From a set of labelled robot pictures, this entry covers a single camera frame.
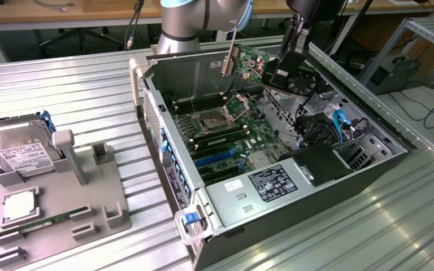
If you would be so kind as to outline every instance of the hard drive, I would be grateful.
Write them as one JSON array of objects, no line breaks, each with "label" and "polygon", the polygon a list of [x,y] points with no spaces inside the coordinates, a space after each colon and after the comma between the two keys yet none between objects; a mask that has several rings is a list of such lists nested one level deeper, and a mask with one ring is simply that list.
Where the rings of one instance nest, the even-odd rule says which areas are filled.
[{"label": "hard drive", "polygon": [[0,172],[29,177],[54,169],[62,158],[50,144],[51,124],[39,114],[0,119]]}]

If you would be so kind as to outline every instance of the motherboard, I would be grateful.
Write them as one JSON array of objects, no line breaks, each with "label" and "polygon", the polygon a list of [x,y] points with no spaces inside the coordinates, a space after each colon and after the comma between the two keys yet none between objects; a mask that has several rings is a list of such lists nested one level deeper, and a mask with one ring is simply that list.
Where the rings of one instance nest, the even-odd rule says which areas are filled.
[{"label": "motherboard", "polygon": [[173,120],[205,185],[275,163],[288,151],[248,94],[186,103],[194,110],[178,104]]}]

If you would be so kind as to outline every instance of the warning label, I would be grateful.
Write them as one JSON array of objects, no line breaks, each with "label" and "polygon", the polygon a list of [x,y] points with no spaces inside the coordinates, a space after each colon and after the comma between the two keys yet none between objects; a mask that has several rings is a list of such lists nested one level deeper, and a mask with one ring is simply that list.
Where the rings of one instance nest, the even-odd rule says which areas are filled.
[{"label": "warning label", "polygon": [[248,175],[248,178],[264,202],[269,202],[297,190],[280,165]]},{"label": "warning label", "polygon": [[49,155],[41,143],[0,150],[0,156],[18,173],[29,172],[51,165]]}]

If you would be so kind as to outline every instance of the hard drive label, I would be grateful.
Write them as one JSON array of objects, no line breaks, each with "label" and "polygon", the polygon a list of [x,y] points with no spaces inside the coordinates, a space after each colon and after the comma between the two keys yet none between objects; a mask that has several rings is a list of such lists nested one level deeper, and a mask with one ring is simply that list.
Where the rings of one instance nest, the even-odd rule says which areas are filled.
[{"label": "hard drive label", "polygon": [[41,143],[0,150],[0,156],[17,173],[51,166],[51,161]]},{"label": "hard drive label", "polygon": [[248,175],[248,178],[264,202],[271,202],[297,190],[280,165]]}]

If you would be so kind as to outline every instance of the blue pcie slot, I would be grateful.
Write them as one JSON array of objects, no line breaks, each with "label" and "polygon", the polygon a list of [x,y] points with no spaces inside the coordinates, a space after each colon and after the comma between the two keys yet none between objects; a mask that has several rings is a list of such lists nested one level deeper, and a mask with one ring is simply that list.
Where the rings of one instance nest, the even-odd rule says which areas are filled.
[{"label": "blue pcie slot", "polygon": [[236,149],[233,148],[233,149],[230,149],[229,151],[226,151],[226,152],[224,152],[221,154],[213,155],[213,156],[210,156],[208,158],[204,158],[201,160],[194,161],[193,162],[194,163],[194,166],[196,167],[200,167],[200,166],[206,165],[209,163],[213,163],[216,161],[220,161],[220,160],[224,160],[226,158],[230,158],[233,156],[233,154],[234,154],[234,150]]}]

